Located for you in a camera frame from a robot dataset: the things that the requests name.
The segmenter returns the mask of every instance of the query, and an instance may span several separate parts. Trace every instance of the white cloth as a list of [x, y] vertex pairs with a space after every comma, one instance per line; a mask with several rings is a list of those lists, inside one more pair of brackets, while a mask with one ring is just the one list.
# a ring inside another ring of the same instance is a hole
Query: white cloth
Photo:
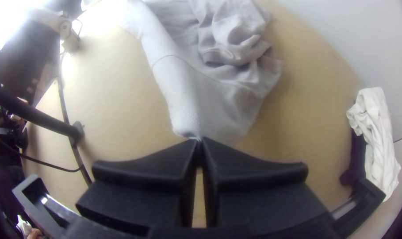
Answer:
[[281, 74], [260, 40], [270, 14], [252, 0], [128, 0], [127, 11], [121, 26], [142, 43], [174, 133], [244, 136]]
[[382, 88], [360, 90], [347, 117], [351, 128], [358, 136], [363, 134], [367, 143], [366, 178], [387, 195], [386, 201], [398, 185], [401, 167], [395, 158], [391, 118]]

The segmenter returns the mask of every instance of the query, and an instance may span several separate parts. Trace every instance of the black metal bar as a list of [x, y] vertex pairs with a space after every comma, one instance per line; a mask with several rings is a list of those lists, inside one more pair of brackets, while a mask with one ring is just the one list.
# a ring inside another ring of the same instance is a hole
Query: black metal bar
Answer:
[[34, 107], [11, 96], [0, 86], [0, 106], [38, 126], [52, 130], [56, 133], [72, 137], [74, 142], [78, 142], [83, 136], [82, 128], [69, 125], [57, 120]]

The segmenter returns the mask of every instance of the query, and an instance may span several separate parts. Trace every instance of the wooden table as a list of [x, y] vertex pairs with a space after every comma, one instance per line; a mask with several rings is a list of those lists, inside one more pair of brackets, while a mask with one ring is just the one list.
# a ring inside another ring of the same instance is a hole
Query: wooden table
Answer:
[[[275, 162], [307, 163], [307, 184], [330, 209], [347, 199], [339, 184], [348, 167], [350, 128], [345, 116], [361, 87], [358, 77], [314, 30], [273, 1], [258, 0], [273, 13], [264, 38], [284, 62], [280, 82], [264, 102], [248, 135], [235, 147]], [[97, 159], [135, 159], [180, 143], [172, 132], [166, 102], [139, 41], [114, 24], [113, 7], [101, 2], [80, 20], [82, 49], [63, 61], [64, 96], [70, 122], [84, 125], [79, 151], [86, 168]], [[57, 84], [37, 109], [62, 120]], [[31, 123], [27, 154], [77, 168], [67, 137]], [[87, 189], [80, 173], [65, 173], [23, 161], [51, 195], [75, 210]], [[197, 177], [194, 226], [204, 226], [201, 174]]]

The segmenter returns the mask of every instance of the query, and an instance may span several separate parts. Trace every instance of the bright light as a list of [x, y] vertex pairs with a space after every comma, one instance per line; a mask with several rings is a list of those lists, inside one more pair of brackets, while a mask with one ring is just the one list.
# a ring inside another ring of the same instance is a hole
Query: bright light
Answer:
[[0, 0], [0, 50], [27, 20], [27, 10], [48, 0]]

